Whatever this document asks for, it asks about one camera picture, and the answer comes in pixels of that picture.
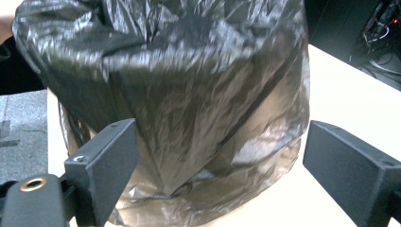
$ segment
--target white surface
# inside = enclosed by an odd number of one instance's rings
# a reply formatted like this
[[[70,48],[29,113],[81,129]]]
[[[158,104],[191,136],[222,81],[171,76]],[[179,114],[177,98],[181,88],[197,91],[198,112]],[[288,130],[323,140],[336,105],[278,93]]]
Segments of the white surface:
[[[310,46],[311,119],[337,125],[401,160],[401,93]],[[57,100],[48,96],[49,172],[63,173],[66,151]],[[299,160],[282,180],[204,226],[356,226]],[[392,220],[389,226],[400,226]]]

